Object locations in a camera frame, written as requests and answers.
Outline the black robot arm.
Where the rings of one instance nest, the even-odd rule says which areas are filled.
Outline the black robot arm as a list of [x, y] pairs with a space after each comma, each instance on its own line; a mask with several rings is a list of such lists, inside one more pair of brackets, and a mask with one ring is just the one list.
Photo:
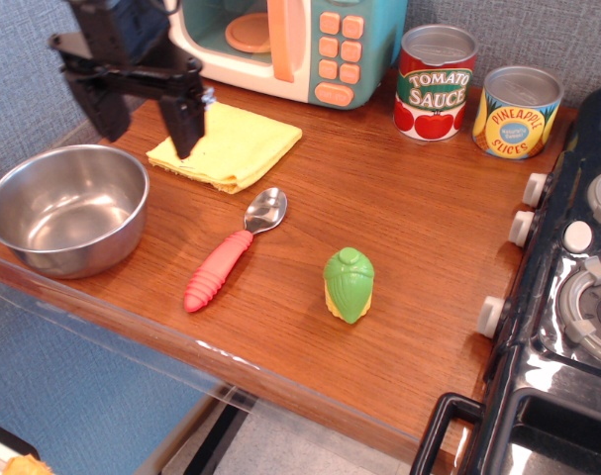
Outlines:
[[79, 27], [54, 34], [61, 72], [94, 129], [114, 142], [131, 123], [126, 97], [153, 99], [179, 158], [205, 135], [205, 110], [214, 100], [203, 85], [202, 62], [169, 37], [175, 8], [161, 1], [71, 1]]

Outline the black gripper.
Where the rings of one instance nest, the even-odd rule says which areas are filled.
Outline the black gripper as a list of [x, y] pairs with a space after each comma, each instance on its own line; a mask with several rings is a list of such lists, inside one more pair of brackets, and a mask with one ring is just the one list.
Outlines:
[[170, 17], [181, 3], [68, 1], [66, 5], [79, 30], [55, 34], [49, 45], [60, 55], [64, 68], [75, 73], [67, 74], [68, 87], [94, 129], [113, 143], [127, 131], [131, 120], [123, 96], [104, 80], [88, 77], [113, 73], [157, 80], [189, 79], [191, 84], [178, 91], [194, 100], [159, 100], [177, 157], [187, 158], [205, 136], [204, 105], [214, 103], [215, 96], [212, 88], [201, 83], [201, 61], [169, 38]]

